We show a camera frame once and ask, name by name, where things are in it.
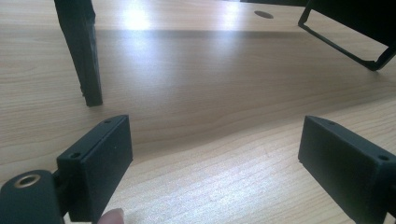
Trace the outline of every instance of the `black mounting bracket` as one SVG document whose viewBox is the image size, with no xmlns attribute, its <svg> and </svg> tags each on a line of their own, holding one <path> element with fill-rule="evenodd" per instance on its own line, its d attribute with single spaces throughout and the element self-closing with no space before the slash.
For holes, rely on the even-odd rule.
<svg viewBox="0 0 396 224">
<path fill-rule="evenodd" d="M 357 223 L 396 217 L 396 156 L 326 119 L 305 117 L 298 158 Z"/>
<path fill-rule="evenodd" d="M 393 0 L 309 0 L 303 15 L 298 21 L 298 25 L 309 34 L 344 53 L 355 62 L 372 71 L 376 71 L 383 68 L 396 55 L 395 7 Z M 312 9 L 363 35 L 371 37 L 388 46 L 388 48 L 379 56 L 376 62 L 359 58 L 305 25 Z"/>
<path fill-rule="evenodd" d="M 0 192 L 0 220 L 15 223 L 96 223 L 132 162 L 126 115 L 106 119 L 57 158 L 52 174 L 35 170 L 8 180 Z"/>
</svg>

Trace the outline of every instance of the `black plastic bracket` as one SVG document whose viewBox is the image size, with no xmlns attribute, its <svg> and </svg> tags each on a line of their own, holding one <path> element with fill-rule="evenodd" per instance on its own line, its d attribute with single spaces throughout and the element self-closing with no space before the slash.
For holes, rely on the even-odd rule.
<svg viewBox="0 0 396 224">
<path fill-rule="evenodd" d="M 298 25 L 309 34 L 314 35 L 344 53 L 355 62 L 362 64 L 372 71 L 376 71 L 383 68 L 396 55 L 395 7 L 395 3 L 392 0 L 310 0 L 298 21 Z M 388 46 L 388 48 L 379 56 L 376 62 L 359 58 L 305 25 L 312 9 L 381 42 Z"/>
<path fill-rule="evenodd" d="M 72 55 L 87 106 L 103 103 L 91 0 L 55 0 L 59 24 Z"/>
<path fill-rule="evenodd" d="M 96 223 L 132 162 L 128 116 L 99 123 L 57 158 L 58 170 L 36 170 L 8 180 L 0 192 L 3 224 Z"/>
<path fill-rule="evenodd" d="M 305 117 L 298 158 L 357 223 L 396 216 L 396 157 L 343 126 Z"/>
</svg>

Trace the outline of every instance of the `black leg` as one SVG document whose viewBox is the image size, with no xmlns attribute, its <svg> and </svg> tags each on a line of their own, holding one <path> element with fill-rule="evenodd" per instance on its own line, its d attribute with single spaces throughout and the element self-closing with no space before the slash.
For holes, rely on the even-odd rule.
<svg viewBox="0 0 396 224">
<path fill-rule="evenodd" d="M 101 105 L 103 101 L 92 2 L 91 0 L 55 0 L 55 6 L 87 106 Z"/>
</svg>

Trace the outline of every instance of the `wood grain surface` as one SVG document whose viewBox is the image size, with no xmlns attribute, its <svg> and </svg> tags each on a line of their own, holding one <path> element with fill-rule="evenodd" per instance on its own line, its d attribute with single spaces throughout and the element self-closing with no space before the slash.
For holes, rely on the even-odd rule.
<svg viewBox="0 0 396 224">
<path fill-rule="evenodd" d="M 93 5 L 104 104 L 89 108 L 53 2 L 1 1 L 2 184 L 54 171 L 95 124 L 128 114 L 134 161 L 107 207 L 126 223 L 353 223 L 297 159 L 304 116 L 396 153 L 396 60 L 367 70 L 300 29 L 301 7 Z M 319 14 L 308 24 L 365 59 L 384 50 Z"/>
</svg>

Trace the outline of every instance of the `screw hole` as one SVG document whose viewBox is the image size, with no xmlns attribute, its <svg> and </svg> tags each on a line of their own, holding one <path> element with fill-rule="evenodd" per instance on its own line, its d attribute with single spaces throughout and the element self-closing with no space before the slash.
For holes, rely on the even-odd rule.
<svg viewBox="0 0 396 224">
<path fill-rule="evenodd" d="M 379 155 L 378 158 L 379 158 L 381 161 L 388 161 L 388 160 L 389 160 L 389 157 L 383 156 L 383 155 Z"/>
<path fill-rule="evenodd" d="M 69 157 L 70 157 L 71 159 L 75 159 L 75 158 L 79 157 L 79 155 L 81 155 L 81 153 L 75 152 L 75 153 L 70 154 Z"/>
<path fill-rule="evenodd" d="M 17 189 L 27 188 L 35 184 L 39 179 L 40 175 L 26 175 L 17 180 L 17 182 L 14 184 L 14 187 Z"/>
</svg>

